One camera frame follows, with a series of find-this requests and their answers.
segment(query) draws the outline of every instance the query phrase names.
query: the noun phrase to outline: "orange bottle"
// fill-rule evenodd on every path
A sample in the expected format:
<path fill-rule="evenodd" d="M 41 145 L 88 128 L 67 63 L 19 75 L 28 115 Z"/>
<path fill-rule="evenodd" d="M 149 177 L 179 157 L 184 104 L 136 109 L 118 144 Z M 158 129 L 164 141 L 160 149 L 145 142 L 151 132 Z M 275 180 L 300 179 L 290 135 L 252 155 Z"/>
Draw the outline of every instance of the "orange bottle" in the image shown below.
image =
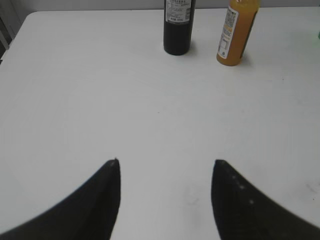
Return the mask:
<path fill-rule="evenodd" d="M 241 62 L 259 7 L 260 0 L 230 0 L 216 56 L 220 63 Z"/>

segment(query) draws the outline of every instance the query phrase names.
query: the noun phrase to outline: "table surface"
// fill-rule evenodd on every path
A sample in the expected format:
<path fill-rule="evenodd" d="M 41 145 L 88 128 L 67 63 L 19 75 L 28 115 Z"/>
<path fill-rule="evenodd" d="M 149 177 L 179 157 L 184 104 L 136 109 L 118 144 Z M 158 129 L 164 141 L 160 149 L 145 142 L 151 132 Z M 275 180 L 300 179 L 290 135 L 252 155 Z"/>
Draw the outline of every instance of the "table surface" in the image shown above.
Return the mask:
<path fill-rule="evenodd" d="M 235 67 L 216 61 L 225 14 L 196 10 L 184 56 L 162 10 L 28 16 L 0 65 L 0 232 L 114 157 L 113 240 L 218 240 L 215 159 L 320 226 L 320 8 L 262 8 Z"/>

